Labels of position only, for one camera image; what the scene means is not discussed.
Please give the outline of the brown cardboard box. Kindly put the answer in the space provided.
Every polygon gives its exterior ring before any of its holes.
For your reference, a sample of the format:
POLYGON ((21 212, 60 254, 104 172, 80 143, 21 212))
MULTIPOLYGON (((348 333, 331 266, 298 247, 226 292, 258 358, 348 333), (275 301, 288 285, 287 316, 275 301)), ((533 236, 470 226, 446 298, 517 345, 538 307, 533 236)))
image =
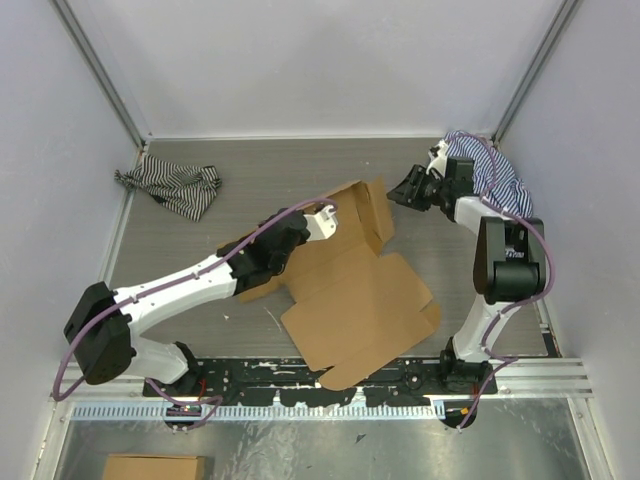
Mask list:
POLYGON ((287 288, 294 303, 281 323, 320 384, 340 391, 434 334, 441 309, 402 255, 382 252, 395 234, 383 178, 328 196, 338 204, 336 233, 296 248, 283 274, 238 298, 287 288))

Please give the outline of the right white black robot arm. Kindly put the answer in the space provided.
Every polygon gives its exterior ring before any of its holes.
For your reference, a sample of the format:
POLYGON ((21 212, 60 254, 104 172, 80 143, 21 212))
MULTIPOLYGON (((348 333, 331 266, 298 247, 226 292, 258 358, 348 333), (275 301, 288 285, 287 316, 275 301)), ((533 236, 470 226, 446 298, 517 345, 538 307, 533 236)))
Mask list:
POLYGON ((474 161, 449 157, 428 166, 415 164, 387 193, 392 202, 416 211, 439 208, 446 217, 476 235, 472 281, 476 299, 460 328, 441 351, 437 381, 462 394, 489 377, 493 346, 508 320, 547 284, 547 260, 541 241, 544 224, 511 219, 475 193, 474 161))

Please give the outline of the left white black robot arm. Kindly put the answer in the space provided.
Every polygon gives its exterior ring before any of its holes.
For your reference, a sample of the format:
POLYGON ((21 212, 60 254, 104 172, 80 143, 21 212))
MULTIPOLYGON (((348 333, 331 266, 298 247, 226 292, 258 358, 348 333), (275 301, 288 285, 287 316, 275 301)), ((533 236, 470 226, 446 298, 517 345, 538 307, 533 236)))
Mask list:
POLYGON ((174 274, 116 290, 103 282, 91 285, 64 328, 82 381, 101 385, 131 375, 171 394, 194 394, 203 373, 191 350, 179 341, 148 340, 144 332, 201 304, 268 283, 284 272, 298 246, 325 240, 335 229, 331 213, 280 211, 253 234, 174 274))

